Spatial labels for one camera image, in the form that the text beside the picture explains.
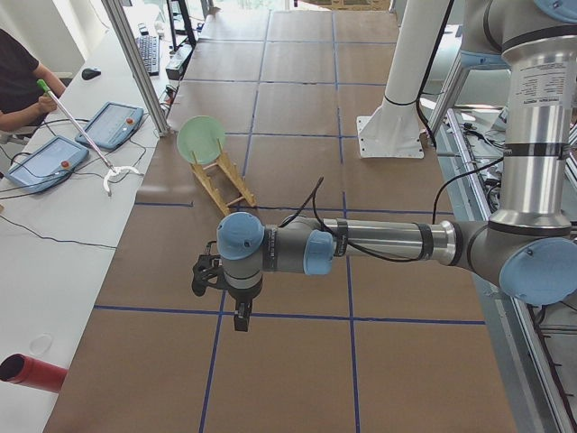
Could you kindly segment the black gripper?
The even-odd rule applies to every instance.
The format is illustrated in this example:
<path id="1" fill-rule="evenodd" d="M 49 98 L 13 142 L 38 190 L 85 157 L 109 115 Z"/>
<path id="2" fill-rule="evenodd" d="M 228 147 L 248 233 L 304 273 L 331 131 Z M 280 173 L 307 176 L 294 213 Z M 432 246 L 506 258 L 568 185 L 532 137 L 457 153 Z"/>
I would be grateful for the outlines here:
<path id="1" fill-rule="evenodd" d="M 234 330 L 247 332 L 249 330 L 250 315 L 253 300 L 261 293 L 261 283 L 247 289 L 230 288 L 228 294 L 234 299 Z"/>

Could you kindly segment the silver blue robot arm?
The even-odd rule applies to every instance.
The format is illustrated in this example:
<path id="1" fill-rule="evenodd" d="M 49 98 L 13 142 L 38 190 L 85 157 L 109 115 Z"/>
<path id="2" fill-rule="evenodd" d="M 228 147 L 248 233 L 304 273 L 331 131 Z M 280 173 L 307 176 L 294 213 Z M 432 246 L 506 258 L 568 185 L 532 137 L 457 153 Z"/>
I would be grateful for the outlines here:
<path id="1" fill-rule="evenodd" d="M 561 210 L 576 90 L 573 1 L 470 1 L 463 47 L 510 67 L 498 209 L 485 222 L 432 224 L 291 216 L 266 226 L 238 212 L 219 224 L 216 285 L 235 301 L 234 327 L 249 326 L 265 272 L 324 275 L 334 258 L 364 253 L 394 263 L 435 260 L 544 306 L 576 290 L 576 243 Z"/>

